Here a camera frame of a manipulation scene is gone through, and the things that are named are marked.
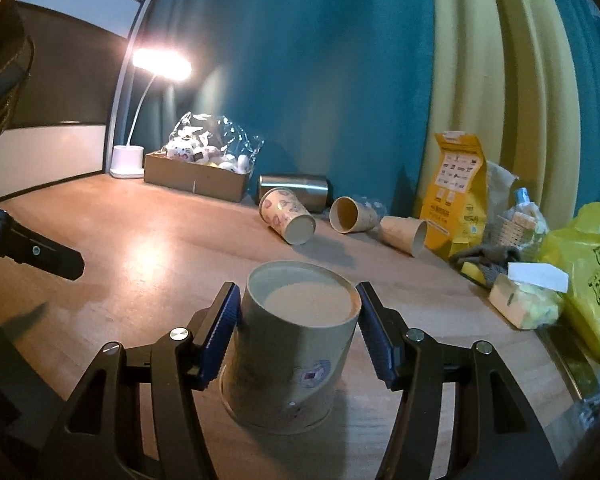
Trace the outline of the patterned paper cup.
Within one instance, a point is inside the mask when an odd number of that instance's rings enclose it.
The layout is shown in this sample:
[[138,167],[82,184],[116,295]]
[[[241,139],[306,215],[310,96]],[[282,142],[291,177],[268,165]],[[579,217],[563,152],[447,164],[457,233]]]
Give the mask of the patterned paper cup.
[[220,376],[232,419],[267,434],[320,426],[332,411],[360,312],[354,286],[322,266],[271,261],[254,269]]

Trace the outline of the plain brown paper cup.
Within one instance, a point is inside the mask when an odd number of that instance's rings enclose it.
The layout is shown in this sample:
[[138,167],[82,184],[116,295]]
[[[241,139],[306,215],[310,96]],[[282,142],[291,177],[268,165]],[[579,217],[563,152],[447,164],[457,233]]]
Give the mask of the plain brown paper cup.
[[380,240],[412,257],[425,247],[428,224],[425,220],[385,216],[379,223]]

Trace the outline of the brown paper cup open end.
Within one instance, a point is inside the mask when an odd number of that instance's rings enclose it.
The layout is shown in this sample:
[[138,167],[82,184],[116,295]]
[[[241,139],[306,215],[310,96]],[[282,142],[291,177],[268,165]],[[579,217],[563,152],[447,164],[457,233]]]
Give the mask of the brown paper cup open end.
[[340,234],[367,232],[379,222],[379,214],[371,203],[349,196],[340,196],[332,203],[328,218],[332,228]]

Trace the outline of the paper cup with pink prints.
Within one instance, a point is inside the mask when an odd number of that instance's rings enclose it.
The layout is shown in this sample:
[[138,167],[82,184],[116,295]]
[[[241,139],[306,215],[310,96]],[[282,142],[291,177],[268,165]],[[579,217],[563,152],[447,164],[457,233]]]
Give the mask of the paper cup with pink prints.
[[259,214],[289,245],[306,244],[315,233],[314,217],[288,188],[272,188],[266,192],[260,199]]

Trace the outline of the black smartphone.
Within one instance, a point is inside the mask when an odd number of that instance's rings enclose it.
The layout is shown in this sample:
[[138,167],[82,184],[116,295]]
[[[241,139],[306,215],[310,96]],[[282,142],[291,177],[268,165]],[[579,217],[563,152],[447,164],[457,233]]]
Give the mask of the black smartphone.
[[542,328],[539,334],[573,399],[584,401],[600,396],[600,381],[572,331],[563,325],[550,325]]

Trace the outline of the yellow tissue pack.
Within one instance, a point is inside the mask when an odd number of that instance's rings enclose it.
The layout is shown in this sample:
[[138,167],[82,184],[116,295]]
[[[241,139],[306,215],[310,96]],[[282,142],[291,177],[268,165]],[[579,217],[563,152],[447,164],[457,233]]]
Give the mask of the yellow tissue pack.
[[568,287],[569,275],[552,264],[511,262],[488,300],[517,330],[536,330],[559,320]]

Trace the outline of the grey work glove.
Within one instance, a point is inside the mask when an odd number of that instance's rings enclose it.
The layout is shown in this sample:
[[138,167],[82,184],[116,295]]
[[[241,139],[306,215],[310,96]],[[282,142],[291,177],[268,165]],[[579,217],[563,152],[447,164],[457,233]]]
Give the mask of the grey work glove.
[[519,262],[521,253],[514,246],[480,244],[457,252],[449,258],[451,266],[468,280],[491,289],[511,262]]

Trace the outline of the white woven basket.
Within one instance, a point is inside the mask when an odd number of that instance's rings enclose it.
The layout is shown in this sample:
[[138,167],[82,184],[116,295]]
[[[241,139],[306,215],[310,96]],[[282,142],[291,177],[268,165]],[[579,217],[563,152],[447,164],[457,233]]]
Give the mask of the white woven basket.
[[534,261],[550,229],[536,203],[517,204],[496,219],[492,240],[498,246],[517,248],[522,261]]

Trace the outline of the yellow plastic bag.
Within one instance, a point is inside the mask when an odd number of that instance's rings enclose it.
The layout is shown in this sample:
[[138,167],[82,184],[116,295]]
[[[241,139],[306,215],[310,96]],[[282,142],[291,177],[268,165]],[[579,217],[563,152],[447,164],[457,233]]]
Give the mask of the yellow plastic bag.
[[589,203],[567,226],[546,234],[539,262],[568,274],[564,315],[600,363],[600,203]]

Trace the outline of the orange paper bag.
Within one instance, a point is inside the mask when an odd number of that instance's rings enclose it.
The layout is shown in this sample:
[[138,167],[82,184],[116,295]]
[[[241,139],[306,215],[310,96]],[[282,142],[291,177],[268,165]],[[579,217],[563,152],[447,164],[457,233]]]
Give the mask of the orange paper bag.
[[419,218],[426,221],[426,247],[438,257],[478,245],[486,228],[486,158],[478,136],[459,131],[436,133],[440,160]]

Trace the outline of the crumpled clear plastic wrapper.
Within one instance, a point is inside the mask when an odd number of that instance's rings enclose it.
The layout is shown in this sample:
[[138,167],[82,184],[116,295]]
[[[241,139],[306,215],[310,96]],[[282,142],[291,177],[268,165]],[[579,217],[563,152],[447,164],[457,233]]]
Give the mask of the crumpled clear plastic wrapper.
[[388,214],[388,209],[386,205],[381,200],[378,200],[378,198],[376,197],[354,194],[352,198],[358,203],[362,204],[363,206],[373,209],[373,211],[375,211],[378,221],[380,221],[383,216]]

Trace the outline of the brown kraft paper bag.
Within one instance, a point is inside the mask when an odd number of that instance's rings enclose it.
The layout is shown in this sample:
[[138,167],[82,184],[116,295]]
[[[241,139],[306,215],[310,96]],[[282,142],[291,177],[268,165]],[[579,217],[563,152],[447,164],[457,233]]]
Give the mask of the brown kraft paper bag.
[[492,223],[499,214],[506,211],[509,195],[518,177],[504,167],[491,162],[486,162],[486,220]]

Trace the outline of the brown cardboard tray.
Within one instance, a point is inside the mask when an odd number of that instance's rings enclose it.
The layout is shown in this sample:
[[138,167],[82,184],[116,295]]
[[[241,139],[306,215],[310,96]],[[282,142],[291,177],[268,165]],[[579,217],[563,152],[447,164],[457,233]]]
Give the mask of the brown cardboard tray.
[[144,181],[172,190],[239,203],[246,194],[249,176],[183,162],[155,152],[145,156]]

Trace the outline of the stainless steel tumbler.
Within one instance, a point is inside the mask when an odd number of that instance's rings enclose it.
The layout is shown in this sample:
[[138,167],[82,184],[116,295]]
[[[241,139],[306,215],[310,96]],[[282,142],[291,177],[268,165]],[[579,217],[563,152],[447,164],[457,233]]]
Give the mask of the stainless steel tumbler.
[[258,180],[259,198],[272,188],[291,190],[312,214],[320,214],[332,198],[332,187],[328,180],[310,174],[261,174]]

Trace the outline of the yellow and green curtain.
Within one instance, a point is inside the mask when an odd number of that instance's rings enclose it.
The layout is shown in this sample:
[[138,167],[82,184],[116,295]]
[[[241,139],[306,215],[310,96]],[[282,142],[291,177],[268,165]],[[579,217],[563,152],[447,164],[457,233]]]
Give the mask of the yellow and green curtain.
[[186,112],[264,139],[258,174],[326,177],[412,214],[434,135],[475,133],[549,222],[600,202],[600,10],[593,0],[148,0],[132,46],[175,48],[194,74],[143,92],[120,72],[115,141],[160,148]]

